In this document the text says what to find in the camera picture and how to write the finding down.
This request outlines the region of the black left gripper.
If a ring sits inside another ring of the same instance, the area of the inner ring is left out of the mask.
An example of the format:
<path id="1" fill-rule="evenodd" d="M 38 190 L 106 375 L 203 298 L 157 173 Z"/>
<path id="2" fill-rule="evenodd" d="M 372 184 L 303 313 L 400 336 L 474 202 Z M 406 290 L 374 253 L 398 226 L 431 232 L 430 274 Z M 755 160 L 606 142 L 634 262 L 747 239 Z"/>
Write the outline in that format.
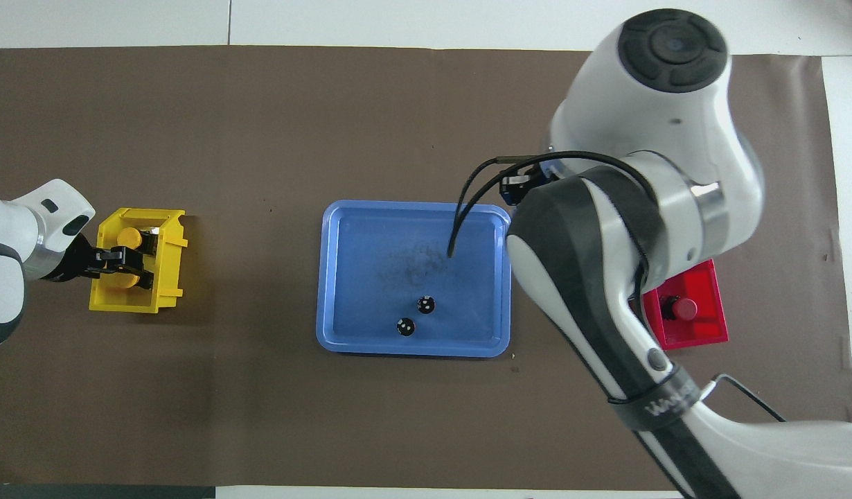
<path id="1" fill-rule="evenodd" d="M 138 250 L 103 249 L 91 245 L 84 234 L 78 234 L 63 252 L 59 264 L 44 276 L 44 281 L 66 282 L 80 276 L 96 280 L 104 268 L 118 268 L 114 274 L 115 287 L 151 290 L 154 275 L 143 266 L 143 254 Z"/>

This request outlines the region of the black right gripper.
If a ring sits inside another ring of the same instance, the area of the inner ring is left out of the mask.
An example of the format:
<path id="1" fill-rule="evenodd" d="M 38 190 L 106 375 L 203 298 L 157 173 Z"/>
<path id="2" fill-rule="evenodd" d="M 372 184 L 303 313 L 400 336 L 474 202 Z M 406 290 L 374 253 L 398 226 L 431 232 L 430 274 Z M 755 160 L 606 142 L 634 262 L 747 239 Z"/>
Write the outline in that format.
<path id="1" fill-rule="evenodd" d="M 540 162 L 521 168 L 503 170 L 501 197 L 506 206 L 517 207 L 527 193 L 540 186 L 556 182 L 558 177 L 542 167 Z"/>

